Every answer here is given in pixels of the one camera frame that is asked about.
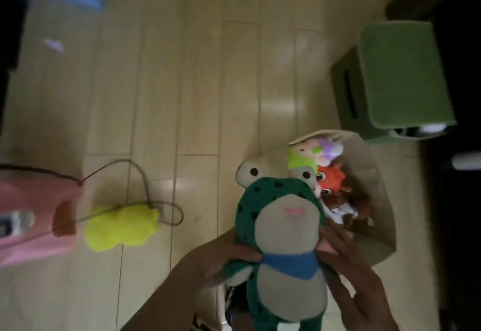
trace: string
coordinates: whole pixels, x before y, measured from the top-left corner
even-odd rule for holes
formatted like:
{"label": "string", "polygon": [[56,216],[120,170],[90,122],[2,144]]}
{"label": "string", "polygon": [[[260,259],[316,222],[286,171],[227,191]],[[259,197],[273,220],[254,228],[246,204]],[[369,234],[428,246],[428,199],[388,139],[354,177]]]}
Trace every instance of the string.
{"label": "string", "polygon": [[46,169],[40,169],[40,168],[33,168],[33,167],[25,167],[25,166],[20,166],[20,165],[14,165],[14,164],[0,164],[0,169],[2,170],[19,170],[19,171],[30,171],[30,172],[36,172],[36,173],[42,173],[42,174],[49,174],[49,175],[53,175],[53,176],[57,176],[59,178],[64,178],[64,179],[69,179],[69,180],[72,180],[72,181],[75,181],[79,186],[82,186],[85,181],[87,179],[89,179],[90,177],[94,176],[95,174],[97,174],[98,172],[104,170],[105,168],[109,167],[110,165],[114,165],[114,164],[118,164],[118,163],[128,163],[129,165],[133,166],[137,171],[138,173],[140,174],[141,178],[142,178],[142,184],[143,184],[143,187],[144,187],[144,192],[145,192],[145,198],[146,200],[145,201],[139,201],[139,202],[128,202],[127,199],[125,199],[124,201],[124,204],[123,205],[115,205],[113,206],[112,208],[109,208],[109,209],[106,209],[105,211],[101,211],[101,212],[96,212],[94,214],[91,214],[91,215],[88,215],[88,216],[85,216],[85,217],[82,217],[80,219],[75,219],[73,221],[69,221],[69,222],[66,222],[62,225],[58,225],[58,226],[55,226],[55,227],[52,227],[50,230],[48,231],[44,231],[44,232],[41,232],[41,233],[37,233],[35,235],[32,235],[32,236],[29,236],[27,238],[23,238],[21,240],[18,240],[18,241],[15,241],[15,242],[11,242],[11,243],[8,243],[8,244],[4,244],[4,245],[0,245],[0,252],[1,251],[4,251],[4,250],[8,250],[8,249],[11,249],[11,248],[14,248],[16,246],[19,246],[19,245],[23,245],[25,243],[29,243],[29,242],[32,242],[34,240],[37,240],[39,238],[42,238],[42,237],[45,237],[45,236],[49,236],[50,234],[52,234],[54,231],[57,231],[57,230],[60,230],[60,229],[64,229],[64,228],[67,228],[67,227],[70,227],[72,225],[76,225],[78,223],[81,223],[81,222],[84,222],[84,221],[88,221],[89,219],[93,219],[95,217],[98,217],[98,216],[102,216],[106,213],[110,213],[110,212],[115,212],[115,211],[119,211],[121,210],[122,208],[125,208],[125,207],[130,207],[130,206],[141,206],[141,205],[147,205],[149,207],[149,209],[151,210],[154,210],[154,211],[158,211],[159,213],[161,212],[160,208],[158,208],[160,205],[162,206],[171,206],[173,209],[177,210],[179,213],[180,213],[180,219],[177,221],[177,222],[168,222],[168,221],[165,221],[162,219],[162,216],[159,216],[159,219],[157,220],[157,222],[160,222],[160,223],[164,223],[168,226],[178,226],[180,225],[183,220],[184,220],[184,211],[182,210],[182,208],[180,208],[178,205],[172,203],[172,202],[166,202],[166,201],[160,201],[160,200],[152,200],[151,198],[151,194],[150,194],[150,188],[149,188],[149,179],[147,177],[147,174],[145,173],[145,171],[142,169],[142,167],[137,164],[135,161],[133,161],[132,159],[117,159],[117,160],[114,160],[108,164],[105,164],[104,166],[102,166],[100,169],[97,169],[95,170],[93,173],[90,173],[88,176],[86,176],[85,178],[79,180],[77,178],[74,178],[74,177],[70,177],[70,176],[65,176],[65,175],[62,175],[62,174],[59,174],[55,171],[52,171],[52,170],[46,170]]}

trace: person's right hand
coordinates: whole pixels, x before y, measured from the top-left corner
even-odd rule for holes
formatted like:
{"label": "person's right hand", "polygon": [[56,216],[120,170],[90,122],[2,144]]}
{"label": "person's right hand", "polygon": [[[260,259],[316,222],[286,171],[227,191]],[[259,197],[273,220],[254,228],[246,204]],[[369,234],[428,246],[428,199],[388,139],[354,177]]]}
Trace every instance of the person's right hand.
{"label": "person's right hand", "polygon": [[379,276],[364,260],[356,243],[332,221],[320,230],[321,237],[338,255],[317,251],[317,259],[344,275],[356,295],[351,297],[340,278],[332,270],[326,280],[339,306],[342,323],[347,331],[399,331],[389,308],[384,286]]}

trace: green frog stuffed animal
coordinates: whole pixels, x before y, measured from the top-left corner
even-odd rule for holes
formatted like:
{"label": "green frog stuffed animal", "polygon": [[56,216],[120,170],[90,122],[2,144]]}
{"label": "green frog stuffed animal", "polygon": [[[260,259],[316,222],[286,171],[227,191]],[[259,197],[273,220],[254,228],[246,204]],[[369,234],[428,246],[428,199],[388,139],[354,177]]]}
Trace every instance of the green frog stuffed animal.
{"label": "green frog stuffed animal", "polygon": [[226,284],[247,282],[247,303],[256,331],[275,331],[280,322],[300,322],[300,331],[319,331],[327,306],[327,286],[314,250],[322,204],[313,188],[311,167],[290,170],[285,179],[266,177],[255,162],[245,162],[236,179],[245,188],[237,206],[239,242],[259,249],[258,264],[229,263]]}

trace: person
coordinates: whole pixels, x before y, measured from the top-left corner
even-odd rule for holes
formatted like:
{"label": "person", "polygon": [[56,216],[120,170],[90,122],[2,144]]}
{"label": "person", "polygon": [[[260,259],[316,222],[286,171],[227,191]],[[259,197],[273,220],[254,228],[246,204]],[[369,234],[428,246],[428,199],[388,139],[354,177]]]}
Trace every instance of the person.
{"label": "person", "polygon": [[[335,255],[317,251],[316,257],[326,269],[326,281],[339,306],[346,330],[399,331],[382,281],[365,261],[356,243],[332,221],[319,232],[337,252]],[[195,319],[197,292],[220,284],[222,268],[235,259],[259,262],[262,254],[235,243],[234,229],[190,251],[124,325],[122,331],[190,330],[192,320]],[[356,291],[354,297],[342,284],[338,273],[352,284]],[[251,331],[252,319],[247,313],[235,313],[232,330]]]}

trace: yellow plush toy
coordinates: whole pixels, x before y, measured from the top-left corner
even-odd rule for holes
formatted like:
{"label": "yellow plush toy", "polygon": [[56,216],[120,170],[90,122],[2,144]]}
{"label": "yellow plush toy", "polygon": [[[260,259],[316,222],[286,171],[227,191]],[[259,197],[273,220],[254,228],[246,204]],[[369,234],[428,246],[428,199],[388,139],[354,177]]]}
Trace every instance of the yellow plush toy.
{"label": "yellow plush toy", "polygon": [[[108,211],[98,207],[95,213]],[[157,231],[159,212],[148,205],[133,205],[90,219],[85,227],[85,241],[96,252],[112,249],[118,243],[139,246]]]}

